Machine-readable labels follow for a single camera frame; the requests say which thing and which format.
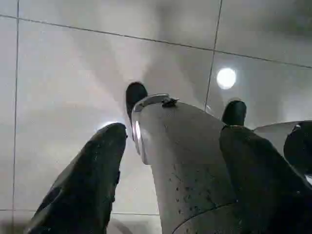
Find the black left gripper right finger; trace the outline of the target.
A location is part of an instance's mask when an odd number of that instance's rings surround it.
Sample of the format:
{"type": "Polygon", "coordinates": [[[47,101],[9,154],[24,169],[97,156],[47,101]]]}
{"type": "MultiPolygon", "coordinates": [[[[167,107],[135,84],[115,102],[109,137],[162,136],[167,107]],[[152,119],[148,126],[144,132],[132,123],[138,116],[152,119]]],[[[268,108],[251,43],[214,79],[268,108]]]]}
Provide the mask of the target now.
{"type": "Polygon", "coordinates": [[[249,234],[312,232],[312,187],[269,140],[224,126],[219,145],[249,234]]]}

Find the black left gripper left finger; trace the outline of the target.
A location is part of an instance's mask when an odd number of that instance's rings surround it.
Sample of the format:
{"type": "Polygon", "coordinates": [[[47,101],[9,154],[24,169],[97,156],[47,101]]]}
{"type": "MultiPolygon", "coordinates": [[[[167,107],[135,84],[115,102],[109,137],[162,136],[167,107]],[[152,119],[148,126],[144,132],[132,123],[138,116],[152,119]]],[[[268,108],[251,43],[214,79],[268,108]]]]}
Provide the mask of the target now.
{"type": "Polygon", "coordinates": [[[99,129],[59,174],[24,233],[105,234],[126,140],[120,122],[99,129]]]}

